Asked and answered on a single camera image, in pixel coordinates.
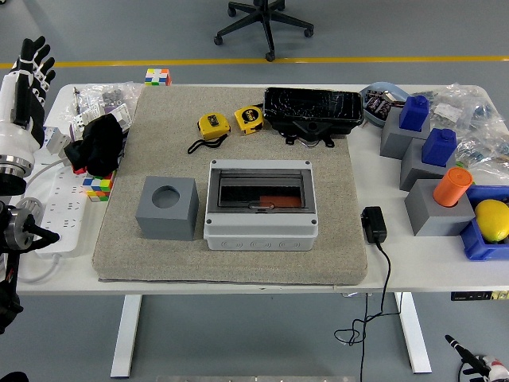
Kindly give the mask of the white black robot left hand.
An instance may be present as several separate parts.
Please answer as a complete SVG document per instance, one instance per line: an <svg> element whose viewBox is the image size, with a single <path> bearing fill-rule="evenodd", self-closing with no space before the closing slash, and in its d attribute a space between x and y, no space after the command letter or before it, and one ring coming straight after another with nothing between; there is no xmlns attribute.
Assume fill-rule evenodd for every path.
<svg viewBox="0 0 509 382"><path fill-rule="evenodd" d="M45 37L26 38L1 85L1 160L29 161L42 147L45 101L56 73Z"/></svg>

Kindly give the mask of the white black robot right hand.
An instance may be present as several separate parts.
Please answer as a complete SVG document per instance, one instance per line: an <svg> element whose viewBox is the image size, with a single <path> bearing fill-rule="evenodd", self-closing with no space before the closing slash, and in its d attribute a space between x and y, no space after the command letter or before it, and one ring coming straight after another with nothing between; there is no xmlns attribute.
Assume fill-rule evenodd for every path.
<svg viewBox="0 0 509 382"><path fill-rule="evenodd" d="M508 381L508 369L498 358L475 356L448 334L445 340L459 353L462 363L470 366L470 369L460 369L460 373L466 376L478 375L471 378L471 381Z"/></svg>

